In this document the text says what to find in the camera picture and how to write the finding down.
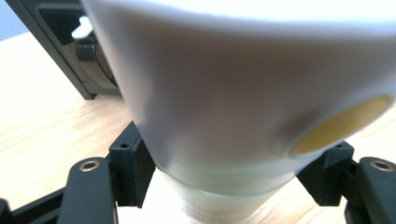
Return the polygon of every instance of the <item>black metal part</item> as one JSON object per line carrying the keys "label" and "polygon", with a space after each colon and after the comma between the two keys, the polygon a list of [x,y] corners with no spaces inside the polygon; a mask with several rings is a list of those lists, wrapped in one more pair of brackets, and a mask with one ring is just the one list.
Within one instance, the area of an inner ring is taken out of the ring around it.
{"label": "black metal part", "polygon": [[0,199],[0,223],[3,224],[14,224],[14,219],[9,210],[8,203],[6,200]]}
{"label": "black metal part", "polygon": [[396,165],[377,158],[352,160],[353,147],[343,143],[326,151],[298,175],[320,206],[348,203],[348,224],[396,223]]}
{"label": "black metal part", "polygon": [[85,15],[78,0],[6,1],[85,99],[93,99],[98,93],[120,94],[96,40],[91,45],[95,47],[95,61],[78,59],[77,41],[71,35]]}
{"label": "black metal part", "polygon": [[298,179],[320,206],[338,206],[341,173],[350,166],[354,148],[343,142],[323,153],[298,175]]}
{"label": "black metal part", "polygon": [[111,166],[119,172],[118,206],[141,208],[155,164],[133,122],[111,145],[107,158]]}
{"label": "black metal part", "polygon": [[64,189],[58,189],[12,212],[16,223],[56,223]]}
{"label": "black metal part", "polygon": [[356,179],[371,221],[396,223],[396,165],[378,158],[363,158]]}
{"label": "black metal part", "polygon": [[106,159],[89,158],[70,169],[57,223],[118,223]]}

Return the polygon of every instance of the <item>wooden table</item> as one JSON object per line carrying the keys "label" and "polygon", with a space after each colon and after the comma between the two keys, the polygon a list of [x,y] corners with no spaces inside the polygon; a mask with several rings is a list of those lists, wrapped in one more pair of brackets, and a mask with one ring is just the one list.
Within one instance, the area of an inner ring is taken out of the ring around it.
{"label": "wooden table", "polygon": [[[30,33],[0,42],[0,71],[0,197],[12,209],[62,188],[77,161],[104,157],[132,120],[119,96],[84,100]],[[347,141],[356,160],[396,162],[396,107]],[[167,200],[156,172],[144,209],[119,209],[120,223],[188,222]],[[294,179],[267,201],[261,223],[345,223],[344,203],[318,207]]]}

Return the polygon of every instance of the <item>cup bottom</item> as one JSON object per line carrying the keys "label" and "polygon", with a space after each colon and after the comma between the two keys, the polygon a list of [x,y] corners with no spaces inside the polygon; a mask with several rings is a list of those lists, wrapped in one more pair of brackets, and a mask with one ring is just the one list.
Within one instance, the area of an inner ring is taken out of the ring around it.
{"label": "cup bottom", "polygon": [[255,196],[229,196],[192,189],[172,176],[154,173],[143,210],[172,223],[250,223],[276,190]]}

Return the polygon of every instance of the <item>white cup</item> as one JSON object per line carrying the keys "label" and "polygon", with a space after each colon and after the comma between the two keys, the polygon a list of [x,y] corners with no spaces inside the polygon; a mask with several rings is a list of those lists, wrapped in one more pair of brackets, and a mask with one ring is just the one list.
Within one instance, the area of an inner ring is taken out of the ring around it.
{"label": "white cup", "polygon": [[202,196],[198,220],[244,204],[239,222],[396,97],[384,4],[82,2],[156,165]]}

